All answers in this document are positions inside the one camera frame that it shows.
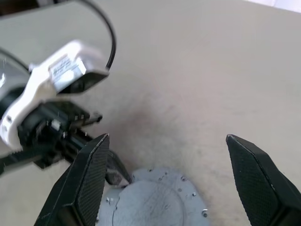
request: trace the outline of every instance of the black cable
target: black cable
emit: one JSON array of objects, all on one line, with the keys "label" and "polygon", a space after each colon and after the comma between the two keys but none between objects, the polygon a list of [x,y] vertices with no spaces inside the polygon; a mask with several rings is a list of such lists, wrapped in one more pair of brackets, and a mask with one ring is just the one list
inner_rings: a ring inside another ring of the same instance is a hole
[{"label": "black cable", "polygon": [[25,63],[23,63],[21,60],[19,60],[16,56],[9,53],[7,50],[0,48],[0,54],[3,54],[4,56],[14,60],[18,65],[20,65],[26,71],[29,71],[29,67]]},{"label": "black cable", "polygon": [[114,30],[113,30],[113,26],[111,25],[111,23],[110,23],[108,17],[106,16],[106,14],[98,6],[96,6],[94,3],[92,3],[89,0],[79,0],[79,1],[86,4],[92,10],[94,10],[101,17],[101,19],[104,20],[107,28],[109,29],[110,36],[111,36],[111,39],[112,39],[111,53],[110,53],[108,63],[106,65],[106,68],[109,70],[112,66],[112,63],[113,63],[114,57],[115,57],[115,53],[116,53],[116,35],[115,35]]}]

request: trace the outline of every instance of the screw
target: screw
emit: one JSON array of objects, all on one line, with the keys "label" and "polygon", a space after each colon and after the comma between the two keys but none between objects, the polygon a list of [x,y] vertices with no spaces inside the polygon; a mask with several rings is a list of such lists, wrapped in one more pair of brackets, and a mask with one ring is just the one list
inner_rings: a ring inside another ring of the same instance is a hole
[{"label": "screw", "polygon": [[208,212],[207,209],[203,209],[202,216],[205,217],[205,218],[208,217],[208,213],[207,212]]}]

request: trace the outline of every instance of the metal disc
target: metal disc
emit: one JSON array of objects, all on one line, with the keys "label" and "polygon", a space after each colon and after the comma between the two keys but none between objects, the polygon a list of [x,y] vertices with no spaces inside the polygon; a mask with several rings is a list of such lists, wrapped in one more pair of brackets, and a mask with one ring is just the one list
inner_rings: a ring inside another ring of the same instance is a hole
[{"label": "metal disc", "polygon": [[139,169],[133,183],[103,196],[98,226],[209,226],[193,184],[171,169]]}]

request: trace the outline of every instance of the concrete floor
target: concrete floor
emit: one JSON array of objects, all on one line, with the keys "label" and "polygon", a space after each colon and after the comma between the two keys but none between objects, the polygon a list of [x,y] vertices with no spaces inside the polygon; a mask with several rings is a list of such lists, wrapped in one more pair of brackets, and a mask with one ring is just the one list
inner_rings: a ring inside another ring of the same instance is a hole
[{"label": "concrete floor", "polygon": [[[88,132],[109,132],[129,170],[176,168],[204,196],[213,226],[249,225],[225,144],[232,133],[301,189],[300,14],[241,0],[98,3],[115,26],[117,57],[106,81],[74,99],[103,113]],[[102,23],[77,3],[1,20],[0,31],[1,46],[27,63],[72,39],[110,50]],[[1,225],[32,226],[66,167],[1,177]]]}]

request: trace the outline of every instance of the gray metal plate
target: gray metal plate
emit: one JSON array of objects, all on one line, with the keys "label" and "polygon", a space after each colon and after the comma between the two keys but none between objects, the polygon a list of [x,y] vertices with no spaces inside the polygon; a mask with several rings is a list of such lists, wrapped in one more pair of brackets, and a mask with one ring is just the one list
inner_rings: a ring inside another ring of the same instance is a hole
[{"label": "gray metal plate", "polygon": [[139,169],[133,183],[103,196],[97,226],[209,226],[193,184],[168,168]]}]

